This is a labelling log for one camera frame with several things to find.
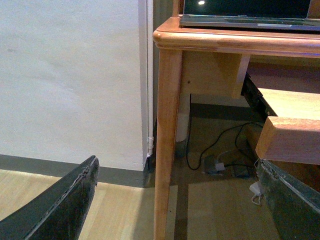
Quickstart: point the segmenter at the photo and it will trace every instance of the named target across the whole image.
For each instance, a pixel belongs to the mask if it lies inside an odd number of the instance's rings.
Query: power adapter
[[[250,191],[254,193],[256,196],[260,196],[264,194],[264,189],[260,183],[260,181],[256,181],[254,184],[250,186]]]
[[[255,205],[261,205],[261,198],[264,194],[264,189],[260,183],[260,181],[256,181],[254,184],[251,184],[250,191],[254,193],[254,196],[251,198],[252,203]]]

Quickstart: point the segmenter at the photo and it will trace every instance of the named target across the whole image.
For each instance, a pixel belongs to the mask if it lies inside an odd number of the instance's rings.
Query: gray baseboard
[[[77,166],[78,164],[75,163],[0,155],[0,169],[3,170],[63,177]],[[144,188],[147,184],[148,175],[147,165],[144,167],[143,171],[102,166],[99,169],[98,181],[102,183]]]

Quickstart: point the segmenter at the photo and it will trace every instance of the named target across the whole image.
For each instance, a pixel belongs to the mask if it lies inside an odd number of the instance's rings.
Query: wooden floor
[[[19,209],[59,178],[0,170],[0,219]],[[168,240],[278,240],[266,203],[251,203],[252,180],[227,179],[188,186],[187,237],[175,235],[178,187],[171,187]],[[98,183],[80,240],[152,240],[154,191]]]

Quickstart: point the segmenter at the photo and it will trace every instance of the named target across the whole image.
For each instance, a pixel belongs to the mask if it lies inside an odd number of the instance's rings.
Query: power cord
[[[198,165],[197,165],[197,167],[195,167],[195,168],[193,168],[193,167],[191,167],[191,165],[190,165],[190,163],[189,163],[189,158],[188,158],[188,153],[189,153],[189,142],[190,142],[190,136],[191,136],[191,126],[192,126],[192,117],[191,117],[191,99],[192,99],[192,95],[190,94],[190,97],[189,97],[189,107],[190,107],[190,114],[189,114],[189,128],[188,128],[188,136],[187,136],[187,141],[186,141],[186,150],[185,150],[185,152],[186,152],[186,154],[185,154],[185,158],[186,158],[186,163],[187,163],[187,165],[188,165],[188,167],[189,167],[189,169],[191,169],[192,171],[196,171],[196,170],[198,170],[199,168],[200,168],[200,166],[201,166],[201,162],[202,162],[202,156],[203,156],[203,154],[207,151],[207,150],[209,150],[210,148],[212,148],[214,145],[216,145],[217,144],[217,142],[219,141],[219,139],[221,138],[221,136],[224,134],[224,133],[226,133],[226,132],[228,132],[228,131],[230,131],[230,130],[232,130],[232,129],[236,129],[236,128],[240,128],[240,131],[238,132],[238,134],[237,134],[237,136],[236,136],[236,138],[235,138],[235,141],[234,141],[234,144],[235,144],[235,146],[236,146],[236,148],[237,148],[237,150],[238,151],[240,151],[242,154],[245,154],[245,153],[243,153],[242,152],[242,150],[238,147],[238,145],[237,145],[237,140],[238,140],[238,137],[239,137],[239,135],[240,135],[240,133],[241,133],[241,131],[242,131],[242,129],[243,129],[243,127],[244,126],[246,126],[246,125],[249,125],[249,124],[254,124],[254,125],[257,125],[257,126],[260,126],[260,127],[262,127],[260,124],[257,124],[257,123],[261,123],[261,124],[263,124],[262,122],[258,122],[258,121],[250,121],[250,122],[246,122],[246,123],[244,123],[244,124],[241,124],[241,125],[237,125],[237,126],[233,126],[233,127],[230,127],[230,128],[228,128],[228,129],[226,129],[226,130],[224,130],[223,132],[221,132],[220,133],[220,135],[218,136],[218,138],[215,140],[215,142],[213,143],[213,144],[211,144],[210,146],[208,146],[205,150],[203,150],[202,151],[202,153],[200,154],[200,157],[199,157],[199,162],[198,162]],[[236,163],[233,165],[233,164],[228,164],[228,165],[226,165],[225,167],[229,167],[229,166],[235,166],[236,165]]]
[[[263,126],[261,126],[260,124],[257,124],[257,122],[251,122],[251,124],[263,128]],[[250,159],[250,160],[252,160],[252,161],[255,161],[255,159],[253,159],[252,157],[250,157],[249,155],[247,155],[245,152],[242,151],[242,149],[240,149],[240,148],[238,147],[237,141],[238,141],[238,138],[239,138],[240,133],[242,132],[243,128],[244,128],[244,125],[240,128],[238,134],[236,135],[236,137],[235,137],[235,139],[234,139],[234,146],[236,147],[236,149],[238,149],[238,151],[239,151],[242,155],[244,155],[245,157],[247,157],[248,159]]]

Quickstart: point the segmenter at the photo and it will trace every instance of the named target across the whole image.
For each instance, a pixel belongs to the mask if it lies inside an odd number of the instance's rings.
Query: open drawer
[[[267,117],[261,159],[320,165],[320,69],[252,63],[243,94]]]

